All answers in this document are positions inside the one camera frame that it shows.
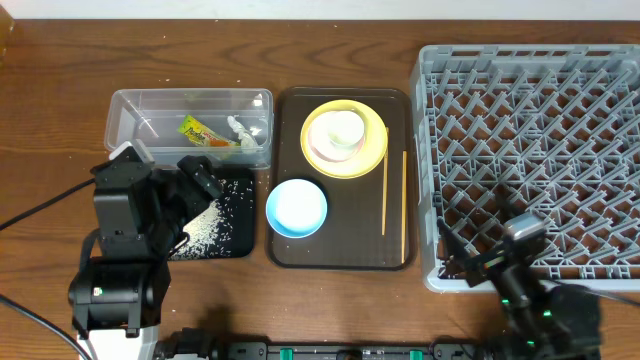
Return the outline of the yellow green snack wrapper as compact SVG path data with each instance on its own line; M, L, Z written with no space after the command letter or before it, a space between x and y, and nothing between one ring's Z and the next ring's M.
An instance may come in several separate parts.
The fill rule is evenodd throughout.
M192 144L199 147L234 147L238 143L223 137L198 121L186 115L177 132L184 135Z

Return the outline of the light blue bowl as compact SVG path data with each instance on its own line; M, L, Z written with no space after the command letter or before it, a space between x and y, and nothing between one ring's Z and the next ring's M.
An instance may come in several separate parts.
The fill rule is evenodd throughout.
M299 239L322 227L328 214L328 201L315 183L290 179L271 191L265 211L268 224L277 234Z

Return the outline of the wooden chopstick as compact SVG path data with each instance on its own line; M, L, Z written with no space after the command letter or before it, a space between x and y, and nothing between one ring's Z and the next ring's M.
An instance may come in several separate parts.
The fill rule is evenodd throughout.
M382 186L382 211L381 211L381 235L386 235L386 218L387 218L387 202L388 202L388 140L389 128L385 127L387 145L383 157L383 186Z
M401 264L406 263L407 244L407 151L402 152L402 187L401 187Z

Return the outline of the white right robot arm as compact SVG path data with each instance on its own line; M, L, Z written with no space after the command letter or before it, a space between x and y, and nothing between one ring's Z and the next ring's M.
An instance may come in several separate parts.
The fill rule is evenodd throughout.
M440 220L446 268L464 273L470 287L489 281L500 297L510 330L478 346L475 359L598 359L600 307L576 285L546 288L530 265L544 248L544 222L523 213L504 223L501 240L471 256Z

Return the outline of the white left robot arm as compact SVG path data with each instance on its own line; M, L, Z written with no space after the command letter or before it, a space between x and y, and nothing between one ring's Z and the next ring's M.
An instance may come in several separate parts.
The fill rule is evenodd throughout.
M151 359L169 258L185 245L185 226L222 193L204 156L174 169L121 154L94 172L98 227L83 242L69 286L72 323L94 359Z

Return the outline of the grey dishwasher rack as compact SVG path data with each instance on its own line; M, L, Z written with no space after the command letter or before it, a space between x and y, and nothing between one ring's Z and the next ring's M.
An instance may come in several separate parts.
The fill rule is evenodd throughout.
M477 255L500 238L496 197L540 217L541 275L639 288L639 49L429 45L411 77L424 285L462 293L437 221Z

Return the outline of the clear plastic bin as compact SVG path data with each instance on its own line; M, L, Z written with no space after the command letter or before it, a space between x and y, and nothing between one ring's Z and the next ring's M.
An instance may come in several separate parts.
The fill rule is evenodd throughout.
M271 165L274 101L263 88L124 89L114 93L104 145L109 152L140 140L158 165L174 166L187 155L207 156L218 167L267 169ZM177 132L186 115L232 141L234 147L199 147ZM256 151L242 150L227 117L255 138Z

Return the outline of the dark brown serving tray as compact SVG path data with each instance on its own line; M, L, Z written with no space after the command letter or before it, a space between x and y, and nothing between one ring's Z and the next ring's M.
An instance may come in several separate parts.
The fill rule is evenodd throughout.
M328 177L304 158L300 133L308 115L331 100L349 99L376 111L389 128L386 235L381 235L383 162L371 172L349 180ZM300 239L269 233L270 259L284 268L397 271L415 256L412 120L410 100L391 88L292 87L277 101L271 179L318 185L328 201L322 227ZM402 152L407 151L407 246L401 264Z

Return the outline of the yellow plate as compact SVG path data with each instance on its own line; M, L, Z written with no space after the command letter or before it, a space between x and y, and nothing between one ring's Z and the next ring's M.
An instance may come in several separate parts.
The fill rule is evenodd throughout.
M312 121L328 111L348 110L356 112L364 120L365 139L359 151L343 162L329 162L318 156L309 143ZM303 123L300 144L304 157L320 173L337 179L363 176L373 170L383 159L387 145L385 124L381 116L368 105L355 100L339 99L323 103L314 109Z

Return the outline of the white cup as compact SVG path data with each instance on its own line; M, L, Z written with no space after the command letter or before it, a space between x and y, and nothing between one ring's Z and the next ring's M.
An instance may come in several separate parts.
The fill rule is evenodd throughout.
M353 111L332 111L327 114L327 136L341 148L353 148L365 133L364 120Z

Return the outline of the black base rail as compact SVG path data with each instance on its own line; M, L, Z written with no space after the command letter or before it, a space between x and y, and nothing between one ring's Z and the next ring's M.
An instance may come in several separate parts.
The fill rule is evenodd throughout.
M252 335L216 336L184 328L160 340L152 360L478 360L488 359L480 346L441 338L431 343L273 342Z

